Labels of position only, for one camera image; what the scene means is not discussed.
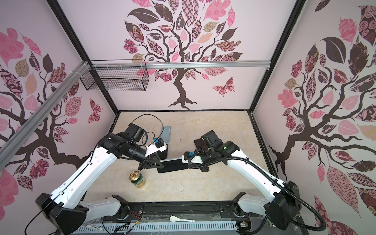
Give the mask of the black smartphone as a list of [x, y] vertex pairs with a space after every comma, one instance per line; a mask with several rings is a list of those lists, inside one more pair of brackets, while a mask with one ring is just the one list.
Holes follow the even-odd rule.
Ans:
[[159, 157], [160, 160], [166, 160], [167, 159], [167, 155], [168, 155], [168, 149], [166, 149], [164, 151], [158, 151], [157, 155], [158, 155], [158, 157]]

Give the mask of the phone with white case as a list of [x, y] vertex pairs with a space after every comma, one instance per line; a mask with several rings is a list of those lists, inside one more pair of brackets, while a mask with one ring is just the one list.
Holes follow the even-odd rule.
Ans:
[[173, 172], [173, 171], [179, 171], [179, 170], [185, 170], [188, 169], [189, 166], [187, 163], [183, 163], [182, 159], [167, 159], [161, 161], [163, 164], [163, 168], [158, 168], [158, 173], [167, 173], [167, 172]]

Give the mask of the light blue phone case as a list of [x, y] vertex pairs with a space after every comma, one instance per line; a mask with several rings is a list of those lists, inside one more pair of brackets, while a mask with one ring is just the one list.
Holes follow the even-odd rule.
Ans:
[[163, 126], [160, 138], [162, 138], [165, 143], [169, 143], [170, 137], [171, 137], [171, 126]]

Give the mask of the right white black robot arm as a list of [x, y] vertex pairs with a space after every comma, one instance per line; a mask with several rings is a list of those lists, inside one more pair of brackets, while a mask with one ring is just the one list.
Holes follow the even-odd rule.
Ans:
[[297, 200], [300, 196], [298, 186], [260, 168], [236, 144], [231, 141], [223, 143], [212, 130], [201, 138], [203, 147], [183, 156], [189, 167], [207, 170], [210, 165], [223, 162], [235, 169], [262, 193], [261, 197], [242, 193], [235, 205], [243, 212], [265, 216], [274, 226], [286, 230], [302, 208]]

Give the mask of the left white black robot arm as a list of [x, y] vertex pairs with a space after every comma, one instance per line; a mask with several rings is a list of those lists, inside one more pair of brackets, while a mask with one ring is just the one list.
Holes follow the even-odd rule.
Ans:
[[51, 194], [43, 193], [36, 199], [41, 212], [64, 235], [74, 233], [84, 223], [106, 216], [120, 220], [129, 214], [128, 202], [118, 195], [97, 202], [83, 202], [81, 199], [97, 178], [117, 159], [127, 157], [139, 162], [144, 168], [164, 168], [158, 156], [167, 149], [162, 138], [153, 141], [146, 148], [137, 143], [146, 131], [135, 124], [129, 124], [124, 132], [109, 133], [95, 146], [85, 163]]

